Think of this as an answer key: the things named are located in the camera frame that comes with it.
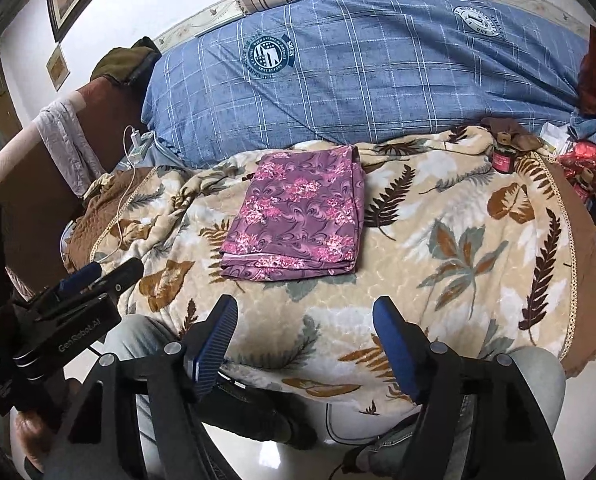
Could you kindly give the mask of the person's left hand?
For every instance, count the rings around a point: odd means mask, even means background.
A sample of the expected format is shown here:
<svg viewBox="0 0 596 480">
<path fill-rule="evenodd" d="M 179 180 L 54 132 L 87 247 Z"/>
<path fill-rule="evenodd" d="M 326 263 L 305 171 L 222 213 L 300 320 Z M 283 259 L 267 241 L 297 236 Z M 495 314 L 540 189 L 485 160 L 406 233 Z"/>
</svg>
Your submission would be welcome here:
<svg viewBox="0 0 596 480">
<path fill-rule="evenodd" d="M 56 432 L 36 412 L 18 412 L 14 427 L 17 442 L 25 458 L 37 471 L 43 472 L 57 436 Z"/>
</svg>

